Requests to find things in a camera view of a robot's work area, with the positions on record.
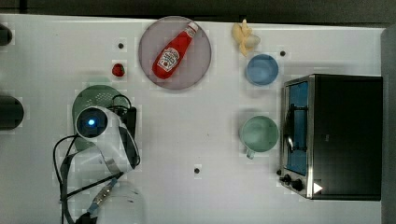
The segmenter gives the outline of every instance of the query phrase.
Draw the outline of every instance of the oven window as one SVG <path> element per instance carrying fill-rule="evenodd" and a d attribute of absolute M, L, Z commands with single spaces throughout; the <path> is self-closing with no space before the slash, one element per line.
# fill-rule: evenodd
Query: oven window
<path fill-rule="evenodd" d="M 308 83 L 302 82 L 290 86 L 289 91 L 291 142 L 287 149 L 286 168 L 300 175 L 306 175 L 306 131 L 308 107 Z"/>

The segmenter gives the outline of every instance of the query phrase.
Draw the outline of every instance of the round plate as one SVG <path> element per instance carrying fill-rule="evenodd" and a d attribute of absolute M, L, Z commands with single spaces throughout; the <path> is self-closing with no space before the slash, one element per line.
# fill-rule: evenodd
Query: round plate
<path fill-rule="evenodd" d="M 200 27 L 191 41 L 186 54 L 175 73 L 168 79 L 161 79 L 151 70 L 157 55 L 184 30 L 191 20 L 184 17 L 165 17 L 146 30 L 140 39 L 139 62 L 146 76 L 158 86 L 169 90 L 182 90 L 197 83 L 210 65 L 212 51 L 209 39 Z"/>

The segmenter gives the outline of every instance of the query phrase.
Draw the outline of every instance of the ketchup bottle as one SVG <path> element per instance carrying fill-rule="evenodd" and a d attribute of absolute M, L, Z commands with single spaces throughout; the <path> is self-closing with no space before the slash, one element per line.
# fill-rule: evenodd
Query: ketchup bottle
<path fill-rule="evenodd" d="M 187 28 L 178 34 L 175 39 L 169 42 L 166 47 L 158 54 L 157 59 L 152 65 L 152 71 L 155 76 L 166 79 L 172 76 L 181 59 L 183 59 L 190 42 L 198 31 L 198 25 L 195 22 L 190 22 Z"/>

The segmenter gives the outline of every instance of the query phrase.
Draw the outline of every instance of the green cup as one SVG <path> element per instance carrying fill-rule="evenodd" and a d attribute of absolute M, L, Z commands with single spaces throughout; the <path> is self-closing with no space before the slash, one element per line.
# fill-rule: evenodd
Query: green cup
<path fill-rule="evenodd" d="M 247 157 L 253 160 L 255 152 L 268 151 L 274 147 L 279 133 L 273 120 L 256 116 L 245 122 L 239 130 L 239 137 L 247 147 Z"/>

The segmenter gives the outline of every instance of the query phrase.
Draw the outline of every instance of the white tabletop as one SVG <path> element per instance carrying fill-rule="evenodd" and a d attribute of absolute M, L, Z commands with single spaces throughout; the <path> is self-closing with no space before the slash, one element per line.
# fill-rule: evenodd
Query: white tabletop
<path fill-rule="evenodd" d="M 211 65 L 196 86 L 169 91 L 138 62 L 152 20 L 3 14 L 0 22 L 15 35 L 0 47 L 0 92 L 25 108 L 20 127 L 0 132 L 1 223 L 59 222 L 52 147 L 73 133 L 71 105 L 94 84 L 112 86 L 137 107 L 142 163 L 124 178 L 142 192 L 149 224 L 380 223 L 380 202 L 309 201 L 283 188 L 275 174 L 279 144 L 251 161 L 238 129 L 257 114 L 279 125 L 284 81 L 313 73 L 380 76 L 382 29 L 251 24 L 262 39 L 255 53 L 272 55 L 280 68 L 273 84 L 255 87 L 245 78 L 255 53 L 239 53 L 233 25 L 198 21 L 211 42 Z M 111 75 L 117 62 L 126 77 Z"/>

